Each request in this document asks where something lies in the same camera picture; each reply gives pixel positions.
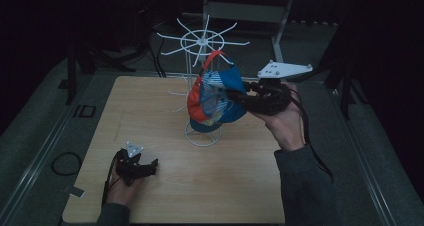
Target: white wire rack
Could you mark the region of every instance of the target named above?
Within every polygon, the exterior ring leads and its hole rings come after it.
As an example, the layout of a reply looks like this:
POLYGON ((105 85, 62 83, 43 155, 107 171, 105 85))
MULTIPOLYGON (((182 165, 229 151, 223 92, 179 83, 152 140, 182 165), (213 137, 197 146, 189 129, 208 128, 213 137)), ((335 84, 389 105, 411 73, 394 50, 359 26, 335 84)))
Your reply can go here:
MULTIPOLYGON (((178 52, 185 52, 186 57, 186 69, 187 73, 184 75, 184 80, 187 82, 187 92, 185 93, 175 93, 169 91, 170 94, 181 95, 187 97, 190 89, 193 86, 193 78, 194 75, 192 73, 192 68, 196 65, 201 65, 205 61, 206 57, 210 55, 211 52, 215 50, 222 50, 225 45, 236 45, 236 46, 244 46, 248 45, 250 42, 238 43, 238 42, 227 42, 222 36, 224 33, 232 30, 236 27, 237 23, 234 23, 231 27, 221 31, 215 32, 208 29, 209 26, 209 16, 207 17, 206 24, 204 29, 200 30, 190 30, 187 28, 179 19, 177 19, 178 23, 183 27, 187 33, 182 37, 174 37, 167 36, 158 33, 158 35, 165 39, 171 40, 179 40, 180 48, 175 49, 170 52, 161 52, 162 55, 171 55, 178 52)), ((220 55, 221 58, 229 64, 232 62, 228 61, 225 57, 220 55)), ((178 112, 186 108, 187 106, 183 106, 174 112, 178 112)), ((221 138, 221 128, 211 132, 211 133, 199 133, 193 130, 190 126, 190 122, 187 123, 185 127, 185 136, 188 141, 196 146, 211 146, 219 141, 221 138)))

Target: black controller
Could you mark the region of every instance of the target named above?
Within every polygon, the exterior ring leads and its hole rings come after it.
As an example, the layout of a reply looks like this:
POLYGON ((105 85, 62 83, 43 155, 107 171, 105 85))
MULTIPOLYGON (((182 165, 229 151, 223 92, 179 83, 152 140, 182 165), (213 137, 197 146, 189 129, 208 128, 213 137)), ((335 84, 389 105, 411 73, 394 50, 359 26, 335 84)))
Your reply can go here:
POLYGON ((158 166, 158 159, 153 160, 152 163, 140 165, 141 153, 130 158, 126 149, 121 149, 116 154, 116 173, 122 177, 124 182, 130 186, 135 179, 148 177, 156 174, 158 166))
POLYGON ((246 92, 254 91, 256 96, 227 90, 230 100, 239 103, 247 111, 275 115, 284 111, 293 101, 291 90, 278 78, 261 78, 259 82, 243 82, 246 92))

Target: hand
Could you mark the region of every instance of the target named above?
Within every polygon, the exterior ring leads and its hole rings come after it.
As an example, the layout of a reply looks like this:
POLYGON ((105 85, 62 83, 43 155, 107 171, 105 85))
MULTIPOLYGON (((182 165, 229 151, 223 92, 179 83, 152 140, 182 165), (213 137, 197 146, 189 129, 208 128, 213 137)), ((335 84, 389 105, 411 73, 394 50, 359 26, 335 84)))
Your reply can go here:
MULTIPOLYGON (((287 86, 297 92, 295 85, 287 86)), ((299 101, 296 93, 292 92, 292 97, 299 101)), ((265 126, 271 131, 280 148, 293 151, 305 146, 301 112, 294 103, 290 103, 286 110, 273 116, 250 113, 265 121, 265 126)))
POLYGON ((115 166, 112 170, 112 179, 110 181, 106 203, 122 204, 129 208, 132 200, 140 189, 143 178, 136 179, 130 186, 127 186, 124 180, 116 173, 115 166))

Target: wooden table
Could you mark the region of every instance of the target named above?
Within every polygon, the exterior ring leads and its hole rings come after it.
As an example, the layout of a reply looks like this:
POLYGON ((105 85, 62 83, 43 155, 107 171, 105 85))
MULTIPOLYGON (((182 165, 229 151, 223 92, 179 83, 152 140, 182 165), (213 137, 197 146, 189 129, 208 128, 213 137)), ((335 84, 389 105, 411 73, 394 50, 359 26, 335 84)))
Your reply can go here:
POLYGON ((187 92, 181 78, 119 77, 112 89, 70 197, 68 223, 95 222, 115 153, 130 141, 144 146, 141 164, 159 159, 131 210, 133 223, 284 223, 278 149, 264 123, 246 114, 222 127, 214 145, 198 147, 184 134, 187 92))

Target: sleeve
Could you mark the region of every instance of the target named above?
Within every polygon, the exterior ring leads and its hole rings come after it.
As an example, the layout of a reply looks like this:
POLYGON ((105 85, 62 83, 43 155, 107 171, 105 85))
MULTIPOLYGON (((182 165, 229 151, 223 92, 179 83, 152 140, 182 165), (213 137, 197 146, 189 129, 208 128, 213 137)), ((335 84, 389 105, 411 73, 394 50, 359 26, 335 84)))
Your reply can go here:
POLYGON ((107 203, 97 219, 96 226, 130 225, 130 210, 124 205, 107 203))
POLYGON ((311 147, 278 150, 274 156, 280 171, 286 225, 342 225, 335 189, 317 168, 311 147))

